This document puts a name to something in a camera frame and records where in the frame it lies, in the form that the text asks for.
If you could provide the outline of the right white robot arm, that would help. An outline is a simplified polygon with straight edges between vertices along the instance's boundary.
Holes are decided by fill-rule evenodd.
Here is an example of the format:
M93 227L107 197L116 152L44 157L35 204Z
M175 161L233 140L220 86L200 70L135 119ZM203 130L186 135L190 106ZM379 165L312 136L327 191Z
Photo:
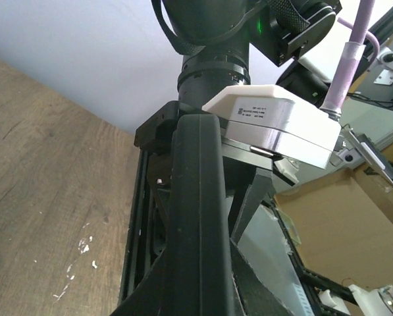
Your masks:
M227 148L245 158L293 159L323 168L341 127L314 102L277 85L253 85L249 47L276 66L299 59L329 33L339 1L154 1L159 25L183 57L178 100L144 122L135 145L156 154L170 149L178 119L217 115Z

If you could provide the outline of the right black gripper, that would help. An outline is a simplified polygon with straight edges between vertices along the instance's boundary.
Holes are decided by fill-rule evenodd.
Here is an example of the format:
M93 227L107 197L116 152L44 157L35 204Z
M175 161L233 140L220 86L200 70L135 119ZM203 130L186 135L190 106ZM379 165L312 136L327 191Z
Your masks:
M169 101L137 128L134 145L149 153L166 155L170 152L179 119L184 115L206 114L206 111L185 103ZM226 192L232 193L243 180L251 179L256 169L264 169L266 175L272 177L273 160L255 153L248 144L225 138L227 120L220 118L219 122Z

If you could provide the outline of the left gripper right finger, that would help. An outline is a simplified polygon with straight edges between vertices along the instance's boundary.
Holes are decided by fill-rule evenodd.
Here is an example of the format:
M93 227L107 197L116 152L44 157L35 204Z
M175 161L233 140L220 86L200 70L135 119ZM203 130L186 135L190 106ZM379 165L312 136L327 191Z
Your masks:
M230 256L236 315L293 315L259 280L233 241Z

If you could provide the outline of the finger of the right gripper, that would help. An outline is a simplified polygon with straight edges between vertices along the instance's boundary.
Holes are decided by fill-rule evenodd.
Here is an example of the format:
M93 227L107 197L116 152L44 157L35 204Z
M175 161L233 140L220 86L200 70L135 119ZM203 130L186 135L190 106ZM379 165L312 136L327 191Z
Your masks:
M237 244L265 198L275 194L273 172L255 168L237 187L230 208L230 239Z

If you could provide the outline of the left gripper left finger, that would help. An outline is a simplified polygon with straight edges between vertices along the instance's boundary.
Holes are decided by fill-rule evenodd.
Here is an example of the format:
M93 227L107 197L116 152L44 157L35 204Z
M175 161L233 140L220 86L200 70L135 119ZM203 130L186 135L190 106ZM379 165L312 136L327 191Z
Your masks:
M173 315L173 279L167 255L162 253L138 287L111 315Z

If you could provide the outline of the black phone case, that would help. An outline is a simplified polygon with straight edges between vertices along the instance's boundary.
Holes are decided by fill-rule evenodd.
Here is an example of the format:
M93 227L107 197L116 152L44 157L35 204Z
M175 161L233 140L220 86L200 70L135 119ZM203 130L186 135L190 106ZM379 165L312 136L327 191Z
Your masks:
M219 120L185 115L172 147L160 315L234 315Z

